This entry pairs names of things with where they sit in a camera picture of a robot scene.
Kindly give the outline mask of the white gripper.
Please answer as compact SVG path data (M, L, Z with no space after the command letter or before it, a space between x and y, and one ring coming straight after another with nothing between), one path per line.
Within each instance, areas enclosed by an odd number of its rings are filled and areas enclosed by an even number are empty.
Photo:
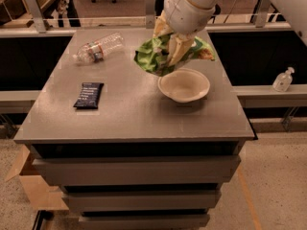
M170 35L168 66L176 65L192 46L215 11L216 0L164 0L164 11L155 20L153 37Z

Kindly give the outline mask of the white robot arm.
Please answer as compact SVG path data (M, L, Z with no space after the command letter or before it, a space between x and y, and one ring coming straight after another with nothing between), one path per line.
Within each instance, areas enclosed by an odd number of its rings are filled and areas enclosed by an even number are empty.
M307 41L307 0L269 0L284 16L303 42ZM183 56L191 45L191 39L202 31L215 11L218 0L164 0L162 14L156 19L153 36L179 34L184 44L173 49L169 58Z

